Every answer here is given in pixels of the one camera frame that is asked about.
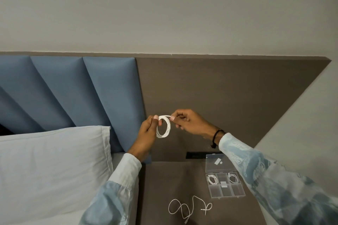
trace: transparent storage case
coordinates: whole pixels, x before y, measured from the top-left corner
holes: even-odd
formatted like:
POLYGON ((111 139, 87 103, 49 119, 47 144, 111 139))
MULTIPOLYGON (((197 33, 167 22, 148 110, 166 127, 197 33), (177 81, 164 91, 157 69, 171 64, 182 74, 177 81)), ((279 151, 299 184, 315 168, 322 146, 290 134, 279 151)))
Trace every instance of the transparent storage case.
POLYGON ((205 159, 205 177, 211 198, 244 197, 245 192, 239 174, 224 154, 209 154, 205 159), (208 175, 217 178, 217 184, 211 184, 208 175))

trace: coiled white cable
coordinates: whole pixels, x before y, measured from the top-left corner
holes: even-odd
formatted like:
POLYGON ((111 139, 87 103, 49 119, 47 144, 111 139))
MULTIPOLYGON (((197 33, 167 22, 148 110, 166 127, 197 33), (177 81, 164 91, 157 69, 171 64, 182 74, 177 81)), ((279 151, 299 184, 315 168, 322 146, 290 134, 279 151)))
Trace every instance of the coiled white cable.
POLYGON ((210 184, 218 184, 217 177, 214 176, 213 174, 209 174, 209 175, 207 176, 207 178, 208 178, 208 181, 210 182, 210 184))
POLYGON ((238 179, 238 177, 237 177, 235 174, 233 174, 233 173, 228 173, 228 177, 229 177, 229 181, 230 181, 231 183, 239 183, 239 179, 238 179))
MULTIPOLYGON (((203 201, 203 199, 200 199, 200 198, 197 197, 197 196, 193 196, 193 197, 192 197, 192 211, 191 211, 191 212, 190 212, 189 206, 188 206, 187 204, 181 204, 181 202, 175 198, 175 199, 171 200, 171 202, 169 203, 169 206, 168 206, 168 211, 169 211, 169 213, 170 213, 170 214, 176 214, 176 213, 179 211, 179 209, 181 208, 182 218, 183 218, 183 219, 186 219, 185 222, 184 222, 184 224, 187 224, 187 222, 188 222, 188 220, 189 220, 189 217, 190 217, 190 216, 192 215, 192 213, 194 212, 194 197, 195 197, 195 198, 198 198, 198 199, 201 200, 201 201, 203 201), (171 204, 174 200, 176 200, 177 202, 179 202, 179 203, 180 203, 180 206, 179 206, 179 208, 178 208, 174 213, 172 213, 172 212, 170 212, 170 204, 171 204), (183 210, 182 210, 182 206, 184 206, 184 205, 188 208, 188 211, 189 211, 189 215, 187 215, 187 216, 185 216, 185 217, 183 216, 183 210)), ((205 204, 204 201, 203 201, 203 203, 204 203, 205 208, 201 208, 201 210, 202 210, 202 211, 205 211, 205 215, 206 215, 206 212, 209 211, 209 210, 212 208, 212 203, 209 203, 209 204, 207 204, 207 205, 205 204)))
POLYGON ((166 132, 163 135, 160 135, 159 132, 158 132, 158 127, 157 127, 156 128, 156 136, 157 136, 157 138, 165 138, 165 137, 167 137, 169 135, 169 132, 170 132, 170 120, 167 117, 171 117, 171 116, 169 116, 169 115, 163 115, 163 116, 159 116, 158 117, 158 120, 163 119, 164 121, 167 122, 167 130, 166 130, 166 132))

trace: blue headboard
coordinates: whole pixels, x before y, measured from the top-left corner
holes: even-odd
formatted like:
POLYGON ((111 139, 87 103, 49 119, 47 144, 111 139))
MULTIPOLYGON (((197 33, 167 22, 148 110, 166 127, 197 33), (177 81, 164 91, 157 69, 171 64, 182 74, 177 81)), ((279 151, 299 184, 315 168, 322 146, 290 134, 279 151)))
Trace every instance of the blue headboard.
POLYGON ((116 153, 144 119, 135 58, 0 56, 0 124, 13 133, 106 125, 116 153))

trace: sleeve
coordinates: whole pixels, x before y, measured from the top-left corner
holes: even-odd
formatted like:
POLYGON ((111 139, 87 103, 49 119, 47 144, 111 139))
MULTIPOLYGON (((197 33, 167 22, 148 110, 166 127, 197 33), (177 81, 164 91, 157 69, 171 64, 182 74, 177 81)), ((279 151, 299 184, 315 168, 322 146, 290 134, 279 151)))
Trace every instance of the sleeve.
POLYGON ((123 155, 109 180, 99 189, 79 225, 128 225, 133 188, 141 169, 133 155, 123 155))
POLYGON ((310 178, 287 171, 230 133, 219 149, 278 224, 338 224, 338 198, 329 197, 310 178))

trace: person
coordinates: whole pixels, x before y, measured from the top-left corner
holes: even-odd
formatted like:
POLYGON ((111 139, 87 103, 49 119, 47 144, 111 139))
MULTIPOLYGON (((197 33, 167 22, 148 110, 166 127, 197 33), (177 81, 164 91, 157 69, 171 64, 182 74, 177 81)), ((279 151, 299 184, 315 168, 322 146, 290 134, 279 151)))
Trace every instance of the person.
MULTIPOLYGON (((215 136, 219 149, 231 160, 258 202, 278 224, 338 224, 338 198, 328 196, 310 178, 287 171, 230 133, 219 131, 192 110, 176 110, 170 120, 177 128, 189 133, 210 140, 215 136)), ((100 188, 84 212, 80 225, 128 224, 135 180, 141 162, 154 144, 158 125, 162 125, 162 121, 158 121, 157 115, 149 116, 142 123, 135 143, 100 188)))

